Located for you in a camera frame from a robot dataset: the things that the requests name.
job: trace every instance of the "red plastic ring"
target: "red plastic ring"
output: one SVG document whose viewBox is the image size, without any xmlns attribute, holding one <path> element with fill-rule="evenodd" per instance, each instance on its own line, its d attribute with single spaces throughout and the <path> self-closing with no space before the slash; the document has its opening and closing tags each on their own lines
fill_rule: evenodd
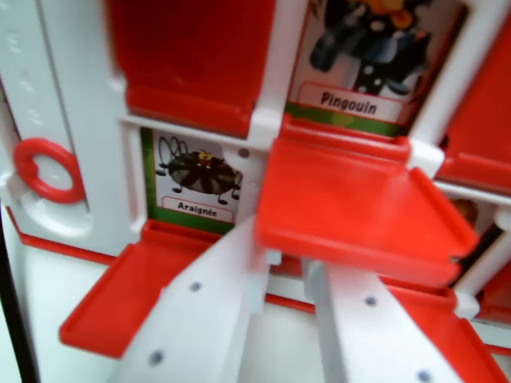
<svg viewBox="0 0 511 383">
<path fill-rule="evenodd" d="M 48 156 L 62 165 L 71 176 L 73 186 L 69 190 L 61 190 L 41 180 L 38 176 L 39 168 L 34 161 L 36 155 Z M 57 203 L 75 203 L 85 198 L 76 157 L 54 142 L 44 138 L 29 138 L 20 142 L 14 150 L 14 164 L 25 184 L 43 198 Z"/>
</svg>

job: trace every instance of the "red plastic trim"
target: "red plastic trim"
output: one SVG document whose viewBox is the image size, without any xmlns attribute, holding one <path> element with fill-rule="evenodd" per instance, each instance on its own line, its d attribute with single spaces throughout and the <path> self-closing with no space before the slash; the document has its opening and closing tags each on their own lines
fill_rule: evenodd
<svg viewBox="0 0 511 383">
<path fill-rule="evenodd" d="M 36 155 L 48 156 L 62 165 L 69 173 L 73 186 L 69 190 L 61 190 L 42 181 L 38 177 L 39 169 L 34 162 Z M 56 203 L 75 203 L 85 198 L 76 157 L 54 142 L 44 138 L 29 138 L 20 142 L 14 150 L 14 163 L 25 184 L 43 198 Z"/>
<path fill-rule="evenodd" d="M 296 119 L 290 114 L 284 115 L 280 137 L 403 163 L 408 160 L 411 153 L 410 142 L 406 137 L 392 138 L 333 127 L 329 124 Z"/>
<path fill-rule="evenodd" d="M 511 261 L 486 283 L 483 291 L 489 306 L 511 309 Z"/>
<path fill-rule="evenodd" d="M 7 213 L 9 214 L 10 220 L 13 222 L 14 228 L 18 232 L 20 240 L 27 246 L 36 247 L 37 249 L 46 251 L 52 251 L 53 253 L 68 255 L 74 258 L 84 259 L 85 261 L 101 263 L 102 265 L 107 266 L 111 265 L 116 259 L 116 257 L 110 255 L 79 249 L 77 247 L 63 245 L 62 243 L 52 242 L 47 239 L 41 239 L 33 237 L 32 235 L 23 234 L 20 232 L 18 224 L 16 223 L 16 219 L 14 219 L 13 213 L 9 208 L 7 208 Z"/>
<path fill-rule="evenodd" d="M 486 349 L 488 349 L 490 353 L 511 357 L 511 349 L 506 349 L 505 347 L 499 347 L 498 345 L 486 345 Z"/>
<path fill-rule="evenodd" d="M 280 297 L 279 295 L 266 294 L 265 300 L 267 303 L 271 303 L 272 305 L 287 307 L 288 309 L 299 310 L 303 311 L 304 313 L 314 314 L 316 311 L 314 305 L 310 303 Z"/>
</svg>

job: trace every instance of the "spider illustration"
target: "spider illustration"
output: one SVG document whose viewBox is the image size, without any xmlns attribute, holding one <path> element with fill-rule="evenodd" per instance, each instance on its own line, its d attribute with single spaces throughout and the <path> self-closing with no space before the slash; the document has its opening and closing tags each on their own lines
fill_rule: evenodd
<svg viewBox="0 0 511 383">
<path fill-rule="evenodd" d="M 165 161 L 162 156 L 164 148 L 170 151 L 170 159 Z M 170 143 L 164 137 L 158 140 L 158 155 L 160 156 L 160 169 L 156 170 L 159 176 L 167 174 L 179 184 L 173 188 L 175 193 L 181 193 L 183 188 L 204 194 L 218 196 L 218 202 L 227 205 L 222 195 L 229 190 L 233 199 L 240 198 L 240 184 L 242 175 L 224 162 L 224 159 L 214 157 L 212 154 L 201 150 L 189 152 L 184 141 L 175 137 Z"/>
</svg>

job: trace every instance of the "red plastic door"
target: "red plastic door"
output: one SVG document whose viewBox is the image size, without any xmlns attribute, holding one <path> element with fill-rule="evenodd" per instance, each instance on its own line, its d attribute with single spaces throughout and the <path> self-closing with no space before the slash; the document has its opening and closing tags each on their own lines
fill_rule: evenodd
<svg viewBox="0 0 511 383">
<path fill-rule="evenodd" d="M 108 0 L 117 63 L 138 114 L 245 137 L 275 0 Z"/>
<path fill-rule="evenodd" d="M 508 18 L 450 123 L 439 179 L 511 194 L 510 46 Z"/>
</svg>

